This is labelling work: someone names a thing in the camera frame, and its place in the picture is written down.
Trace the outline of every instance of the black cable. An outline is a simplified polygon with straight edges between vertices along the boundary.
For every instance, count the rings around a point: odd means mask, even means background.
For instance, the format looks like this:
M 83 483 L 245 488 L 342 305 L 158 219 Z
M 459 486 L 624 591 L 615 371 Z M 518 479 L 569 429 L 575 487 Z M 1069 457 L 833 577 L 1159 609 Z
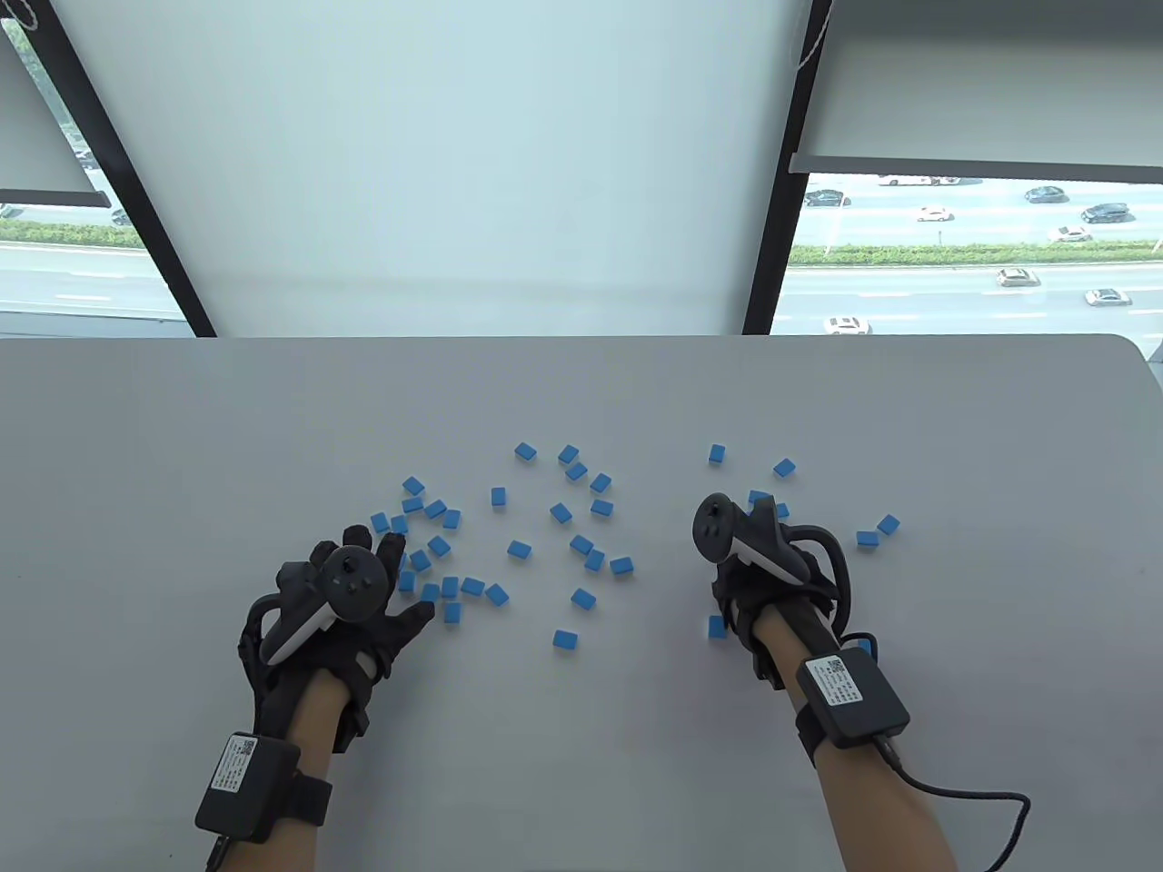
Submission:
M 930 784 L 925 784 L 923 781 L 918 781 L 911 774 L 905 772 L 905 766 L 900 762 L 900 757 L 893 750 L 892 745 L 885 736 L 873 736 L 872 743 L 876 749 L 880 752 L 884 762 L 889 764 L 889 767 L 900 775 L 900 780 L 907 784 L 909 787 L 922 793 L 928 793 L 933 796 L 943 796 L 946 799 L 980 799 L 980 800 L 1012 800 L 1014 802 L 1021 803 L 1021 810 L 1018 812 L 1018 817 L 1014 820 L 1014 828 L 1009 832 L 1009 841 L 1006 842 L 1006 846 L 1001 849 L 1001 853 L 993 862 L 985 872 L 998 872 L 1006 860 L 1009 859 L 1009 855 L 1014 852 L 1014 846 L 1018 844 L 1018 839 L 1021 838 L 1022 827 L 1026 825 L 1026 815 L 1029 814 L 1030 799 L 1025 793 L 1014 793 L 1011 791 L 952 791 L 948 787 L 934 787 Z

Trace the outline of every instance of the green hedge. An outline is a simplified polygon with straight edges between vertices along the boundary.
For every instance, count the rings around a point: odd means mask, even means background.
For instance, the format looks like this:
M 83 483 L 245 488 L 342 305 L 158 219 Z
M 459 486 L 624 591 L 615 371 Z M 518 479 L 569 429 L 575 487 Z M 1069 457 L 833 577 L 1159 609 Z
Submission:
M 142 237 L 131 227 L 99 224 L 42 224 L 37 221 L 0 220 L 0 241 L 41 242 L 56 245 L 106 245 L 143 249 Z
M 1016 245 L 792 245 L 792 266 L 962 266 L 1163 262 L 1154 242 L 1070 242 Z

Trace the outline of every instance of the label sticker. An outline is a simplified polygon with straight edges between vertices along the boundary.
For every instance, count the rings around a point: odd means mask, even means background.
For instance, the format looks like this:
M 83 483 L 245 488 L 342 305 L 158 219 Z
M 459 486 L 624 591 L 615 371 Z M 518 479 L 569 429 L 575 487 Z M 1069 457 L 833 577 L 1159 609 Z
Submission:
M 219 760 L 219 767 L 214 770 L 214 778 L 211 779 L 212 791 L 238 792 L 256 744 L 258 739 L 254 736 L 230 736 L 226 750 L 222 751 L 222 759 Z
M 847 706 L 849 702 L 859 702 L 864 699 L 844 662 L 835 655 L 808 660 L 807 671 L 812 673 L 816 686 L 823 693 L 825 702 L 829 706 Z

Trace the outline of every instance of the roller blind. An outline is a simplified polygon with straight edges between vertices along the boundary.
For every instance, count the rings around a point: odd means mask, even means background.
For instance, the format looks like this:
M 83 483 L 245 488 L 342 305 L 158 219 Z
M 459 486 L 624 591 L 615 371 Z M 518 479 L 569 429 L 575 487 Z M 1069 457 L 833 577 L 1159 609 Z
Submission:
M 1161 183 L 1161 47 L 1142 0 L 836 0 L 792 169 Z
M 93 190 L 7 35 L 0 35 L 0 202 L 109 205 Z

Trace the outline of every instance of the forearm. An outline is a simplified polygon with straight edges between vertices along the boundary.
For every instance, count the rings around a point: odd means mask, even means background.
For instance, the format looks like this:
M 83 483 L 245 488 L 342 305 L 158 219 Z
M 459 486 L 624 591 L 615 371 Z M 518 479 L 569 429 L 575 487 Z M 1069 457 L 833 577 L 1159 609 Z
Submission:
M 795 672 L 811 655 L 769 607 L 755 637 L 776 662 L 799 712 L 807 705 Z M 880 759 L 872 745 L 840 750 L 825 741 L 815 767 L 847 872 L 956 872 L 957 864 L 928 802 Z
M 327 778 L 335 730 L 348 699 L 347 686 L 329 672 L 316 673 L 304 693 L 287 730 L 287 742 L 299 746 L 299 771 L 305 775 Z M 235 843 L 222 872 L 312 872 L 317 831 L 302 821 L 277 821 L 263 844 Z

